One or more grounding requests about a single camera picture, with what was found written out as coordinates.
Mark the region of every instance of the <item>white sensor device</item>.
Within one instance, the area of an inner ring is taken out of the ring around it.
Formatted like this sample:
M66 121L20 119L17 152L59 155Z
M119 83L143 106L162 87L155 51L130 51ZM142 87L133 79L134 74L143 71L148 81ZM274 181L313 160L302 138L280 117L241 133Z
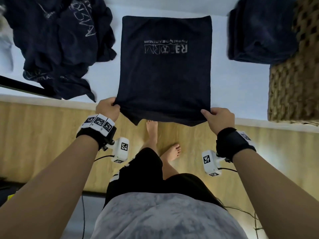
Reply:
M127 138L122 137L114 141L113 145L106 144L106 147L113 150L112 155L114 155L114 157L111 159L112 162L122 163L127 160L129 155L129 144L130 141Z
M216 155L216 152L213 150L207 150L202 152L202 160L204 164L205 173L210 176L221 175L220 161L224 160L224 158L219 158Z

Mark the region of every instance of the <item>foot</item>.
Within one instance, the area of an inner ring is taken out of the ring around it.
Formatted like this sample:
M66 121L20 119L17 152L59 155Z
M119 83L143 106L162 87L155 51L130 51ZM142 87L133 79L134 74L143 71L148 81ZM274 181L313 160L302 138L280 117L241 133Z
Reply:
M175 144L172 147L170 147L161 157L160 159L164 162L170 162L174 159L178 158L181 153L181 146L179 144Z
M146 129L148 132L149 139L156 141L156 143L157 143L157 126L158 126L158 123L155 121L150 121L150 120L146 121Z

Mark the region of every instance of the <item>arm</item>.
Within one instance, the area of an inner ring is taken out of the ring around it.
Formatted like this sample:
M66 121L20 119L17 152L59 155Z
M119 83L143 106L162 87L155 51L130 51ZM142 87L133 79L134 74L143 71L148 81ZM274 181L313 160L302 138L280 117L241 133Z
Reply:
M217 135L235 126L228 109L202 110ZM319 202L275 169L258 153L245 149L233 157L248 197L269 239L318 238Z
M115 98L100 101L96 113L113 121L119 116ZM47 168L0 207L0 238L61 237L81 196L98 152L90 136L79 136Z

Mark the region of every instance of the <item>person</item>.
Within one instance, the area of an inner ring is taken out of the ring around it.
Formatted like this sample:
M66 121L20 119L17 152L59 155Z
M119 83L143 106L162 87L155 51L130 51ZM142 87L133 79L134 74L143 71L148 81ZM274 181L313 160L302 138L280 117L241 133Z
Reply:
M120 107L114 101L100 101L96 113L116 121ZM234 129L234 114L228 109L202 113L217 142L223 131ZM159 157L157 122L148 121L147 130L149 139L141 151L111 179L92 238L247 238L200 179L170 166L181 147L176 144ZM78 136L0 207L0 237L60 238L98 149L91 136ZM269 239L318 238L316 199L252 148L237 152L232 161Z

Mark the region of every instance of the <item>wooden floor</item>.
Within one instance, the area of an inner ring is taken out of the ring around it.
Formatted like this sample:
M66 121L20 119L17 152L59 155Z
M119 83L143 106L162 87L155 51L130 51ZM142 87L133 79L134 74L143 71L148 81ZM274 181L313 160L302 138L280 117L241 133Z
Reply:
M73 140L76 131L92 111L58 107L0 102L0 176L10 181L27 182L45 168ZM147 138L145 121L134 126L120 115L115 138L130 140L129 160L139 151ZM319 200L319 134L237 126L256 143L261 156ZM208 124L187 127L175 123L159 123L158 148L164 152L174 143L182 147L182 155L172 165L180 173L192 173L226 206L253 213L253 207L237 173L223 170L222 176L211 177L204 172L201 152L215 149L216 136ZM111 151L99 152L98 157ZM223 163L223 167L234 168ZM108 181L123 164L109 159L97 161L87 180L85 190L105 192ZM240 222L249 238L256 238L253 219L242 212L229 209ZM259 238L266 238L262 230Z

